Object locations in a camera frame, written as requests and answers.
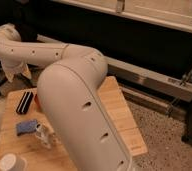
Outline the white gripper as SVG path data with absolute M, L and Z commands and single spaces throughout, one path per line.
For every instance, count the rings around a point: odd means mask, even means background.
M 5 72 L 5 76 L 10 83 L 13 82 L 14 76 L 16 74 L 22 74 L 28 79 L 32 79 L 31 72 L 24 62 L 11 61 L 11 60 L 2 60 L 2 68 Z

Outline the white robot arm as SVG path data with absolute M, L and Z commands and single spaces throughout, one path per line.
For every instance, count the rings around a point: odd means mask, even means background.
M 78 171 L 137 171 L 98 96 L 108 66 L 97 49 L 64 42 L 23 42 L 14 25 L 0 26 L 0 60 L 17 72 L 42 66 L 37 95 Z

